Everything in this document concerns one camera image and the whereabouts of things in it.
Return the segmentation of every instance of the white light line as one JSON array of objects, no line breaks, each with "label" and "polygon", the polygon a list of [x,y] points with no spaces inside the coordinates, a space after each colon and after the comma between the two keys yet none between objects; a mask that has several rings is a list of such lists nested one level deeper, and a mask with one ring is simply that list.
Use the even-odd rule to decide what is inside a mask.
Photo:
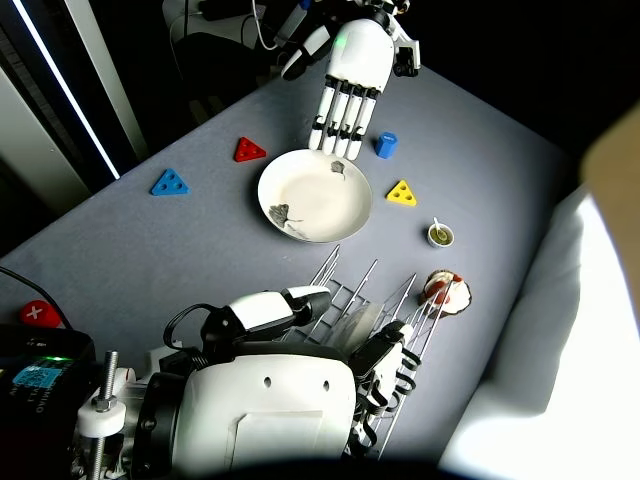
[{"label": "white light line", "polygon": [[47,62],[47,65],[49,65],[49,69],[51,70],[51,73],[53,73],[53,76],[56,77],[56,80],[60,84],[60,87],[62,88],[62,91],[67,96],[67,100],[69,100],[69,103],[71,104],[71,106],[75,110],[76,115],[78,115],[78,118],[82,122],[82,125],[84,126],[85,130],[89,134],[89,137],[91,137],[91,140],[93,140],[93,143],[95,144],[96,148],[98,149],[98,152],[100,152],[100,155],[102,156],[102,159],[104,160],[104,163],[107,164],[107,167],[109,167],[109,170],[111,170],[111,173],[113,174],[114,178],[116,180],[118,180],[120,178],[120,174],[116,170],[116,167],[113,166],[113,163],[111,163],[111,159],[109,158],[109,155],[107,155],[107,152],[102,147],[102,144],[100,143],[100,140],[98,140],[98,137],[96,136],[95,132],[91,128],[91,125],[89,125],[89,121],[84,116],[84,113],[82,113],[82,109],[80,108],[80,105],[78,105],[78,102],[76,101],[75,97],[73,96],[73,93],[71,93],[71,90],[69,89],[69,86],[67,85],[67,82],[65,82],[62,74],[60,73],[60,70],[58,70],[58,67],[56,66],[56,63],[53,61],[53,57],[51,57],[51,54],[49,53],[49,50],[47,49],[47,46],[42,41],[42,37],[40,37],[40,34],[38,33],[38,30],[36,30],[35,25],[31,21],[31,17],[29,17],[29,14],[25,10],[25,8],[22,5],[22,2],[20,0],[13,0],[13,4],[15,5],[16,9],[18,10],[18,13],[22,17],[22,21],[27,26],[27,29],[29,30],[29,33],[31,33],[31,36],[33,37],[33,40],[36,42],[36,45],[38,45],[38,48],[40,49],[40,53],[42,53],[42,56],[44,57],[45,61]]}]

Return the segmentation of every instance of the metal dish rack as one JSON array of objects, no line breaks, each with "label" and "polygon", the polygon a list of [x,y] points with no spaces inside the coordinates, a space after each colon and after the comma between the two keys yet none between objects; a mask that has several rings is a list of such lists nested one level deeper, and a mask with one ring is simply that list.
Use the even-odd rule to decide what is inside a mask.
[{"label": "metal dish rack", "polygon": [[[310,283],[310,285],[320,285],[329,288],[332,294],[330,309],[315,324],[289,330],[287,334],[282,337],[282,341],[323,344],[328,339],[331,329],[348,315],[352,309],[370,303],[370,301],[362,295],[362,290],[367,282],[369,282],[370,277],[373,276],[373,272],[378,265],[378,260],[374,260],[360,280],[358,286],[352,289],[333,278],[339,258],[340,245],[337,245]],[[431,334],[440,320],[443,304],[438,306],[434,302],[426,302],[417,309],[405,307],[405,300],[409,296],[415,280],[416,274],[414,273],[383,302],[382,311],[374,324],[371,335],[380,331],[382,327],[394,320],[409,323],[413,327],[413,335],[406,343],[405,348],[422,361],[429,347]],[[450,288],[451,282],[443,287],[442,291],[444,292],[445,298]],[[437,297],[438,295],[433,295],[431,298],[435,299]],[[402,366],[398,372],[410,377],[412,380],[416,375],[416,371],[410,371],[404,366]],[[373,419],[371,427],[377,436],[377,442],[375,445],[370,445],[372,448],[367,456],[373,458],[380,458],[382,456],[396,422],[400,417],[405,400],[406,396],[401,396],[393,413],[385,412]]]}]

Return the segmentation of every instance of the blue triangle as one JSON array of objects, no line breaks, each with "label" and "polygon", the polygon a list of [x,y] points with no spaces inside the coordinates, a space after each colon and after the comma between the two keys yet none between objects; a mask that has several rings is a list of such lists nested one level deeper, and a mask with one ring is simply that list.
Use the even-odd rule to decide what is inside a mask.
[{"label": "blue triangle", "polygon": [[151,189],[151,195],[184,195],[189,193],[189,187],[175,170],[167,168],[160,179]]}]

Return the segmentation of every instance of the white x symbol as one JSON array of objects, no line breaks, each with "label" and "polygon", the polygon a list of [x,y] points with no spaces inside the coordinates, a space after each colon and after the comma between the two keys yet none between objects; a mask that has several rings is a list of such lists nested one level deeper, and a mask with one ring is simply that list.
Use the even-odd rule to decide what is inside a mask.
[{"label": "white x symbol", "polygon": [[42,308],[31,307],[31,313],[27,313],[27,317],[33,317],[34,320],[38,319],[38,314],[42,312]]}]

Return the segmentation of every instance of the green led light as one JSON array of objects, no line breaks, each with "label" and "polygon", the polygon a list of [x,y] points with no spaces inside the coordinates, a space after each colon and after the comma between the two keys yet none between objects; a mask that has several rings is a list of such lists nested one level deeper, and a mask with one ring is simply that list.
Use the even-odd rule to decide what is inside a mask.
[{"label": "green led light", "polygon": [[336,37],[336,47],[344,47],[347,44],[347,37]]}]

